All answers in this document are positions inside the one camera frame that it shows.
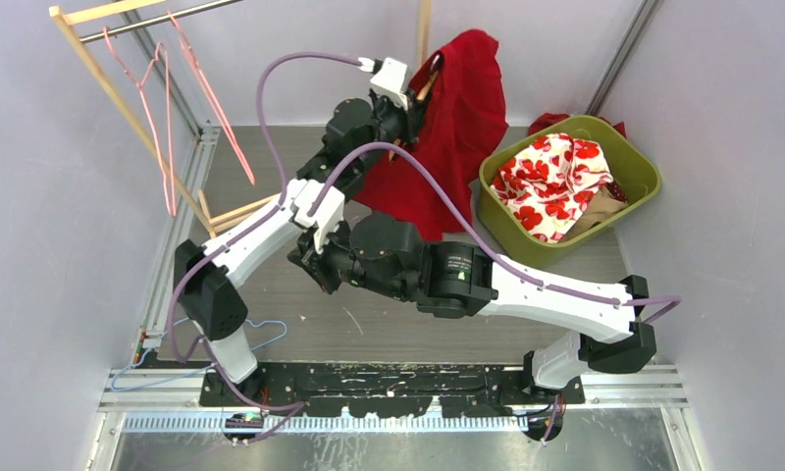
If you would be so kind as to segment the red garment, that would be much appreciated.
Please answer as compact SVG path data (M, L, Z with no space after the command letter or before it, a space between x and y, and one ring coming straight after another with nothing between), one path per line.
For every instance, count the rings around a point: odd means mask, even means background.
M430 97L419 140L405 148L465 221L472 219L470 184L508 128L498 48L485 31L465 30L436 50L409 83L414 91L427 87ZM401 157L383 155L354 199L414 224L427 241L463 230L429 183Z

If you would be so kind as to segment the poppy print white skirt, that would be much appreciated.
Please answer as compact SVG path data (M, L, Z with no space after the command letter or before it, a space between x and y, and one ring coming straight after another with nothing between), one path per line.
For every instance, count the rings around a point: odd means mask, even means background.
M490 189L531 237L559 243L610 182L602 147L560 132L539 136L499 166Z

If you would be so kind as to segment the tan brown skirt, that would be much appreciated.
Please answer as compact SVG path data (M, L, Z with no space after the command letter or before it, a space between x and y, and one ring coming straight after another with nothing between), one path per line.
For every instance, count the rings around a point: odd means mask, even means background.
M607 221L629 206L627 201L616 198L608 189L602 188L595 194L587 209L567 231L561 242L584 234L591 228Z

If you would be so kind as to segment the pink wire hanger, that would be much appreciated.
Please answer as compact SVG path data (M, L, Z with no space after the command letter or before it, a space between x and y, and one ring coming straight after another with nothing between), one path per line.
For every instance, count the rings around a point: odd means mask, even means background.
M168 215L171 218L174 218L178 214L177 210L177 191L176 191L176 184L175 184L175 151L174 151L174 143L173 143L173 136L172 136L172 96L171 96L171 84L170 84L170 66L167 64L167 59L169 58L168 50L166 46L161 43L155 46L151 58L147 63L145 72L141 79L138 79L132 71L129 69L125 61L121 58L117 49L113 44L114 34L111 33L111 30L108 27L104 27L102 32L104 33L104 40L107 44L107 47L112 54L112 56L116 59L119 65L122 67L125 75L134 85L136 92L138 93L138 97L140 103L143 108L143 112L146 118L146 122L149 125L150 135L152 138L153 143L153 154L156 158L158 163L161 177L162 177L162 191L165 200L165 206ZM163 68L163 85L164 85L164 92L165 92L165 120L166 120L166 129L165 129L165 136L166 136L166 149L163 149L162 142L159 136L158 128L156 126L156 121L154 119L153 112L150 109L150 105L148 99L146 98L145 94L145 86L150 79L151 73L154 71L156 65L161 65Z

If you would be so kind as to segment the red polka dot skirt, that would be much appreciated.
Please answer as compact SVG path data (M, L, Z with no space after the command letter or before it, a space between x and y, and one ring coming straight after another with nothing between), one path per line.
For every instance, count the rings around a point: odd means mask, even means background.
M606 193L613 199L623 203L628 203L628 197L618 182L610 182L604 186Z

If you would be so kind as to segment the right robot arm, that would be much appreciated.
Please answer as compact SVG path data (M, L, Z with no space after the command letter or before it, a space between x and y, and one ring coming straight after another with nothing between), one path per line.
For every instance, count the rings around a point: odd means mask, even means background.
M535 270L458 241L426 242L414 225L375 213L354 227L340 222L321 248L308 230L288 254L327 294L349 284L413 302L437 318L510 316L556 325L566 335L528 352L521 389L548 401L590 372L632 374L656 353L654 327L634 306L615 308L529 283Z

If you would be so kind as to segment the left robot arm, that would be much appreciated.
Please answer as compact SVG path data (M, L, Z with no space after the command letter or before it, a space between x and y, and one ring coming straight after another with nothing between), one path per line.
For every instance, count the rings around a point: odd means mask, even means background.
M300 243L300 266L320 284L330 281L331 271L318 261L347 233L346 202L363 188L384 143L416 141L428 106L426 98L407 109L382 96L342 101L326 124L321 148L275 199L215 238L202 244L187 239L176 248L173 299L203 336L224 391L236 403L251 404L263 390L244 332L248 309L240 288L291 241Z

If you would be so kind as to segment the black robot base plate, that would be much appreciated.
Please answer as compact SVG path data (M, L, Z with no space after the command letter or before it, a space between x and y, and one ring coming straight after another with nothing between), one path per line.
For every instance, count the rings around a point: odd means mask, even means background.
M444 418L500 417L555 399L525 367L500 364L263 362L238 389L265 405L300 402L309 417L420 417L433 405Z

